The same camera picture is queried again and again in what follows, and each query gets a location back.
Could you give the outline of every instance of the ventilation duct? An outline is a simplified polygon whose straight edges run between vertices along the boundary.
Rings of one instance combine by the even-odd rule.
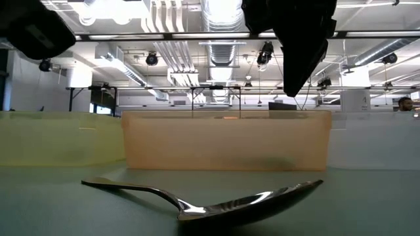
[[[243,18],[241,4],[242,0],[201,0],[204,30],[210,32],[240,31]],[[234,64],[236,50],[236,45],[209,45],[207,47],[209,65],[215,66],[215,68],[209,69],[210,78],[216,84],[226,85],[232,78],[233,69],[226,68],[226,66]],[[216,93],[213,93],[216,102],[227,100],[227,91],[220,90]]]
[[[420,22],[416,22],[411,25],[408,29],[410,30],[420,30]],[[372,62],[376,62],[389,54],[401,49],[410,43],[418,39],[389,39],[386,40],[377,46],[369,49],[365,53],[356,57],[352,64],[345,66],[345,68],[356,68],[359,66],[366,66]]]
[[[107,43],[99,43],[95,48],[95,58],[108,61],[105,64],[106,66],[112,66],[118,69],[141,87],[153,86],[148,84],[147,79],[135,68],[124,62],[124,52],[119,47],[111,47]],[[152,89],[149,89],[148,92],[153,94],[157,101],[169,101],[169,95],[166,92]]]

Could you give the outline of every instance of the yellow plastic bin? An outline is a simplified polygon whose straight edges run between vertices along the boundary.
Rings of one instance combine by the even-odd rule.
[[[121,119],[77,112],[0,112],[0,150],[2,166],[77,167],[121,160]]]
[[[127,111],[129,168],[325,170],[329,111]]]

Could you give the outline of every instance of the green table surface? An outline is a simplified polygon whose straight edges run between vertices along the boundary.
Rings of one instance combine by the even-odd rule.
[[[0,235],[185,235],[174,206],[150,193],[81,185],[89,176],[160,187],[199,206],[323,179],[293,208],[214,235],[420,235],[420,171],[163,171],[124,163],[0,167]]]

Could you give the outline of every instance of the metal spoon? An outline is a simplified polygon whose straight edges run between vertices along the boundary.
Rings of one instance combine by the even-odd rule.
[[[130,189],[154,193],[179,210],[178,221],[182,224],[212,226],[239,226],[249,224],[278,214],[311,194],[323,180],[305,182],[276,191],[267,191],[256,195],[220,203],[212,206],[194,206],[176,197],[172,193],[155,187],[113,182],[107,178],[89,178],[81,183],[104,189]]]

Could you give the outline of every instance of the tabletop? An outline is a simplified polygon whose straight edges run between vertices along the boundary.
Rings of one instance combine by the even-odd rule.
[[[212,235],[418,235],[420,171],[228,172],[0,167],[0,235],[186,235],[174,206],[150,193],[80,184],[102,176],[165,189],[212,205],[323,179],[311,196],[261,222]],[[195,235],[210,234],[206,229]]]

